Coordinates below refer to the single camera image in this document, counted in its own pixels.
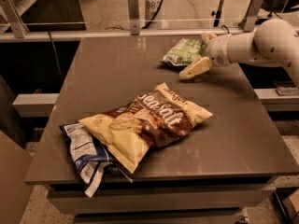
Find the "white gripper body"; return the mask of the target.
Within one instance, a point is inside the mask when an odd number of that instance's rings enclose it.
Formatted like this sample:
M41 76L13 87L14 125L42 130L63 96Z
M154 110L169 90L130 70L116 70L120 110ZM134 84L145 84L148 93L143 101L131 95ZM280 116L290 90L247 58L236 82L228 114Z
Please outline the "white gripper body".
M228 43L231 35L218 35L206 47L206 55L214 66L229 66Z

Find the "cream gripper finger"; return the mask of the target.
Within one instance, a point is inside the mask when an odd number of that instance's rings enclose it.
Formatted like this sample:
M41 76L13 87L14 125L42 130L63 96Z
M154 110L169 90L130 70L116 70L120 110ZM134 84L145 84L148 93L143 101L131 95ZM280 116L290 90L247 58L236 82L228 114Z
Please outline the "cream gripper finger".
M180 73L179 77L181 79L190 79L201 75L208 71L212 66L212 62L208 57L202 57L197 59L192 64L185 67Z
M217 36L215 34L212 33L203 33L201 34L202 40L205 43L210 43L213 39L215 39Z

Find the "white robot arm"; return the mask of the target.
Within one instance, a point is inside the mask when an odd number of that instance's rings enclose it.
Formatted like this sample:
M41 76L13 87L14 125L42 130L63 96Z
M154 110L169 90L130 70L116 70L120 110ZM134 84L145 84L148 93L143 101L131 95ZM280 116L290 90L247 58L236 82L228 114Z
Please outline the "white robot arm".
M260 67L281 66L294 84L299 85L299 35L287 21L272 19L250 33L204 34L204 38L206 56L184 68L179 73L181 79L196 77L212 66L245 63Z

